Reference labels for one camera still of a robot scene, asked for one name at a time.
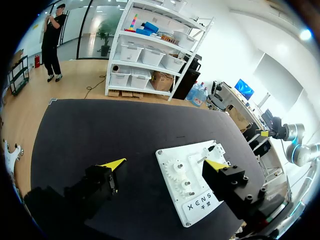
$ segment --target red fire extinguisher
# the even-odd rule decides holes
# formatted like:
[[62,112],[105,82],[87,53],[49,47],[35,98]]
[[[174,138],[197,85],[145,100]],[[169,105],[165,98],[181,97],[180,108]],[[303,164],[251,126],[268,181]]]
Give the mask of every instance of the red fire extinguisher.
[[35,55],[34,56],[34,66],[36,68],[40,67],[40,55]]

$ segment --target person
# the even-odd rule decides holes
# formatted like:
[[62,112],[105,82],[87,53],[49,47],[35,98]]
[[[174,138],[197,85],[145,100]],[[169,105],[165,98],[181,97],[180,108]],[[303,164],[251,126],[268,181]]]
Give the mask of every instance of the person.
[[44,19],[44,35],[41,48],[44,66],[49,75],[47,82],[50,82],[54,78],[54,73],[56,74],[56,82],[62,78],[57,56],[57,45],[61,29],[66,20],[66,15],[63,14],[65,7],[65,4],[59,5],[55,11],[55,18],[50,14]]

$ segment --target black pants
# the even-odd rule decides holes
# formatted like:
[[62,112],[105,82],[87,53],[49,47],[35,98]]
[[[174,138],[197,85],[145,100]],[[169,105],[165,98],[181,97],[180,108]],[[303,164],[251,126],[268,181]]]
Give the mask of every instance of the black pants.
[[57,56],[57,47],[44,47],[42,49],[42,59],[48,75],[61,74],[59,60]]

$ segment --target wooden floor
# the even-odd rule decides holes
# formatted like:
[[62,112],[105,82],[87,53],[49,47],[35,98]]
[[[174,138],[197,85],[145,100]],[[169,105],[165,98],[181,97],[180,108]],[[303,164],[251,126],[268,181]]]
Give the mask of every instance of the wooden floor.
[[[106,75],[107,60],[70,60],[60,63],[63,78],[59,82],[47,82],[47,70],[44,65],[30,72],[30,81],[13,97],[8,91],[6,104],[2,112],[2,138],[14,150],[15,143],[24,149],[24,155],[16,162],[14,174],[16,185],[22,196],[31,190],[31,157],[42,117],[51,98],[83,99],[88,90],[103,80]],[[142,99],[105,96],[105,82],[93,89],[87,99],[112,99],[146,103],[168,104],[194,107],[190,102],[178,99],[168,100],[168,96],[144,94]]]

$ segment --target black metal rack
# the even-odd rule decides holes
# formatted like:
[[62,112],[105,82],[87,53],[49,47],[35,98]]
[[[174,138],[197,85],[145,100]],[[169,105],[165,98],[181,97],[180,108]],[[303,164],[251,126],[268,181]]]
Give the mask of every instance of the black metal rack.
[[[20,66],[20,64],[22,64],[21,70],[14,75],[14,69]],[[10,73],[8,74],[8,76],[9,76],[11,93],[12,95],[17,96],[18,93],[21,91],[21,89],[26,85],[26,83],[29,82],[28,55],[22,57],[16,64],[14,64],[10,71],[11,71],[12,79],[10,80]],[[16,85],[16,80],[21,75],[23,75],[23,80],[18,85]]]

